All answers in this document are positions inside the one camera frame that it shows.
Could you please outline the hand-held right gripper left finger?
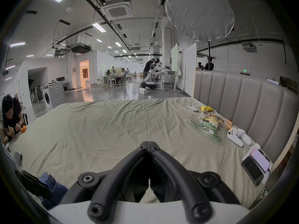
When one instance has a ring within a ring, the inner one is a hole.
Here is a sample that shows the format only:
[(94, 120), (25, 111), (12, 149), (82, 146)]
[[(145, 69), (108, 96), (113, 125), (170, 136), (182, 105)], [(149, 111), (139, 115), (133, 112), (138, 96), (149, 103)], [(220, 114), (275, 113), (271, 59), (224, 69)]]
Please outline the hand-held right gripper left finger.
[(94, 223), (112, 223), (118, 201), (139, 203), (149, 188), (150, 142), (122, 159), (113, 169), (78, 177), (60, 204), (91, 201), (87, 216)]

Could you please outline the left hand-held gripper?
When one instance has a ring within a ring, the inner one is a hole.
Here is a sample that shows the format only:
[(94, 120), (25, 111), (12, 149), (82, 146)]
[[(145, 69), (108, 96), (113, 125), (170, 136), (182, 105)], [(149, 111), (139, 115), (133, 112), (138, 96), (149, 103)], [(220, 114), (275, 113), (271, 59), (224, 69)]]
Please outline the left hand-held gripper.
[(51, 197), (50, 188), (42, 183), (37, 177), (29, 174), (28, 172), (22, 170), (22, 159), (23, 155), (15, 151), (14, 154), (9, 153), (9, 163), (15, 174), (20, 181), (20, 183), (24, 186), (24, 188), (37, 197), (41, 197), (43, 199), (48, 199)]

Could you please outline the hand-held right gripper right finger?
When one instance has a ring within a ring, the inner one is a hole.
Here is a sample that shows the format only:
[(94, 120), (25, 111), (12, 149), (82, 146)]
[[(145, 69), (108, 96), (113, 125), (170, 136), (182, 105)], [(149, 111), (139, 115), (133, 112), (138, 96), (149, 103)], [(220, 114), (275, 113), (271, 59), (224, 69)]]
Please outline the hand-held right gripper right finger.
[(149, 141), (150, 188), (161, 203), (181, 201), (189, 223), (207, 223), (215, 216), (212, 203), (221, 211), (241, 207), (235, 194), (212, 171), (187, 170), (174, 157)]

